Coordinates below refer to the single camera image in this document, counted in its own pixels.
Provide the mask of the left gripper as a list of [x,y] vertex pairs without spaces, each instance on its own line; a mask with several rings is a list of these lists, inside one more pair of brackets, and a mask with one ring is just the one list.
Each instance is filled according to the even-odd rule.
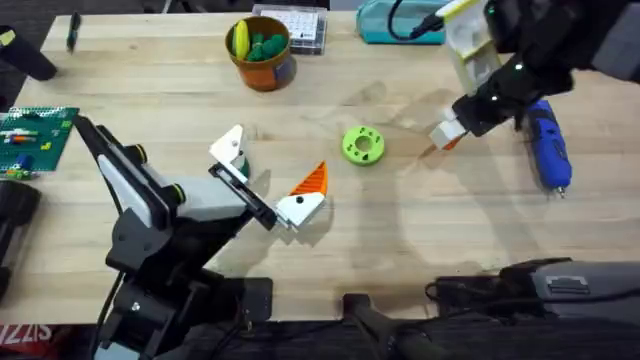
[[324,205],[328,191],[328,170],[321,161],[274,209],[247,186],[249,162],[244,151],[244,128],[233,126],[212,143],[209,153],[217,163],[207,178],[182,177],[169,181],[148,165],[147,154],[140,144],[127,146],[126,156],[136,168],[142,184],[152,193],[145,201],[133,188],[124,192],[124,207],[131,209],[149,227],[163,229],[175,226],[180,219],[207,222],[231,219],[248,212],[270,230],[277,215],[287,228],[298,230],[312,219]]

